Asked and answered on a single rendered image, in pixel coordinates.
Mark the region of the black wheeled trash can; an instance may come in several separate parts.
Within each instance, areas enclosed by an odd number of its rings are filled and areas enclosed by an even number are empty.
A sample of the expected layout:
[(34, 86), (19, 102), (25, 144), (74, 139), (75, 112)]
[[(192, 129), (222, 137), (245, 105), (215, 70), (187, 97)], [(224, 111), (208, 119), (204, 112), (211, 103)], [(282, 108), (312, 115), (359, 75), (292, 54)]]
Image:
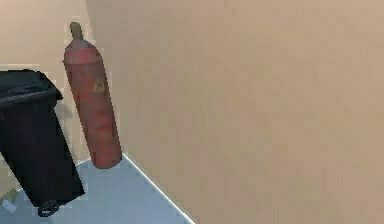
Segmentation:
[(41, 217), (85, 194), (55, 112), (62, 99), (40, 71), (0, 71), (0, 154)]

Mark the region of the red gas cylinder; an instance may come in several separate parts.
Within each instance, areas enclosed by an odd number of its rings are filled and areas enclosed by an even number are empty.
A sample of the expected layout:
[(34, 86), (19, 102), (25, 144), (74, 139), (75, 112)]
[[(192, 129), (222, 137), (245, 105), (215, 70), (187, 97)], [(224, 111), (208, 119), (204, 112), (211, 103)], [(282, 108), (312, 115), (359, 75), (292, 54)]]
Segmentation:
[(78, 22), (70, 31), (63, 59), (68, 82), (93, 165), (109, 169), (122, 160), (122, 149), (103, 58)]

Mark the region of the small green and white object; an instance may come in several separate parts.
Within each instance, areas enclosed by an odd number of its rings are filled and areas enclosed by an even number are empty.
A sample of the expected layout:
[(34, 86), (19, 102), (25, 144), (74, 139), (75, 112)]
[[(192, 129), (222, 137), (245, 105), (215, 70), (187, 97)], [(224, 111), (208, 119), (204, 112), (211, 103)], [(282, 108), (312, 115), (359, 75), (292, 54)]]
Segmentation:
[(7, 193), (0, 197), (0, 205), (8, 212), (14, 213), (17, 210), (17, 206), (14, 204), (17, 195), (18, 191), (16, 189), (9, 190)]

